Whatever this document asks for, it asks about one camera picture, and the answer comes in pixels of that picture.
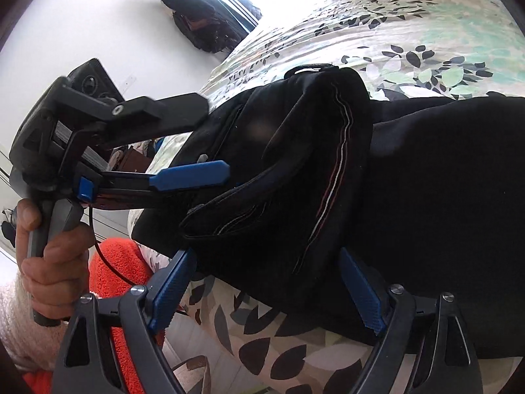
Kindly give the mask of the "person's left hand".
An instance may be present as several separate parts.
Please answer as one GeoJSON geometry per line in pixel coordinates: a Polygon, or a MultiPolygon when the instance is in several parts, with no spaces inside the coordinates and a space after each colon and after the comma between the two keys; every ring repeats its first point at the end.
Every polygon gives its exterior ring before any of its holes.
{"type": "Polygon", "coordinates": [[[54,237],[42,257],[28,257],[29,234],[41,222],[28,199],[17,204],[16,259],[30,308],[49,319],[72,316],[75,302],[89,290],[88,250],[95,243],[93,230],[80,223],[54,237]]]}

